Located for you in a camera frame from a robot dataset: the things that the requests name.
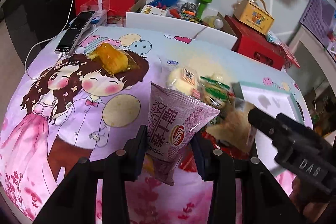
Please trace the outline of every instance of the green dumbbell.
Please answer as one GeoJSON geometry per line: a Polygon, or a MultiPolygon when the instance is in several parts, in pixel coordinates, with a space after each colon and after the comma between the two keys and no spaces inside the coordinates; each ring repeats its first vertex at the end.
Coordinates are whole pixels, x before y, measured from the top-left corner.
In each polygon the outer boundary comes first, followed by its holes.
{"type": "Polygon", "coordinates": [[[197,17],[198,18],[201,18],[203,12],[204,12],[204,9],[206,8],[207,4],[208,3],[211,3],[212,0],[198,0],[199,2],[199,7],[198,7],[198,11],[197,11],[197,17]]]}

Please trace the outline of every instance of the cartoon boy's purple shirt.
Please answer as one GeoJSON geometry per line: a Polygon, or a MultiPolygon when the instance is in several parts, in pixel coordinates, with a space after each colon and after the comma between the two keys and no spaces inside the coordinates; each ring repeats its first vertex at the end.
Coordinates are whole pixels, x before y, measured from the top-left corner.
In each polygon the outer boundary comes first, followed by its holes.
{"type": "Polygon", "coordinates": [[[58,136],[65,142],[85,149],[103,147],[109,137],[109,126],[101,117],[105,104],[99,98],[92,101],[91,97],[74,101],[68,112],[58,117],[55,124],[60,128],[58,136]]]}

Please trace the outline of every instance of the purple basket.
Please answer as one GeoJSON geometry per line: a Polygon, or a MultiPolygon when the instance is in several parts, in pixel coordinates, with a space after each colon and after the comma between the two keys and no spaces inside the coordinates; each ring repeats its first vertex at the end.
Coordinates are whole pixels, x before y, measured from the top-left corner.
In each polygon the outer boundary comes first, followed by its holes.
{"type": "Polygon", "coordinates": [[[332,27],[334,14],[335,8],[326,0],[310,0],[300,23],[327,47],[330,43],[327,34],[332,27]]]}

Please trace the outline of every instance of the metal bolt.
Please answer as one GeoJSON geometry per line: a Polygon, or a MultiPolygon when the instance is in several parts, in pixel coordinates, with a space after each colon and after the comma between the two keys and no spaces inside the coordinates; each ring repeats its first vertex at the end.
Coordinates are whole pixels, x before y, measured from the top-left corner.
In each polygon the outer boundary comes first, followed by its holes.
{"type": "Polygon", "coordinates": [[[79,164],[84,164],[86,162],[87,162],[87,158],[86,157],[80,157],[79,160],[78,160],[79,164]]]}
{"type": "Polygon", "coordinates": [[[259,162],[260,162],[260,160],[256,157],[251,158],[251,163],[258,164],[259,162]]]}
{"type": "Polygon", "coordinates": [[[212,153],[216,156],[220,156],[221,154],[223,154],[223,151],[220,149],[214,149],[212,153]]]}
{"type": "Polygon", "coordinates": [[[126,151],[124,149],[119,149],[115,152],[117,156],[123,156],[126,154],[126,151]]]}

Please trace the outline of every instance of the orange box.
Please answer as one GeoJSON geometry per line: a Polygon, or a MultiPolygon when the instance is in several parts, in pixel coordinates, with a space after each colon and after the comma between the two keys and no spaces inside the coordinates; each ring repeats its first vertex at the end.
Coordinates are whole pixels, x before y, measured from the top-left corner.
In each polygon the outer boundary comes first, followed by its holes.
{"type": "Polygon", "coordinates": [[[263,3],[265,10],[249,0],[243,0],[237,5],[233,14],[240,22],[265,35],[271,28],[274,18],[266,11],[265,2],[260,1],[263,3]]]}

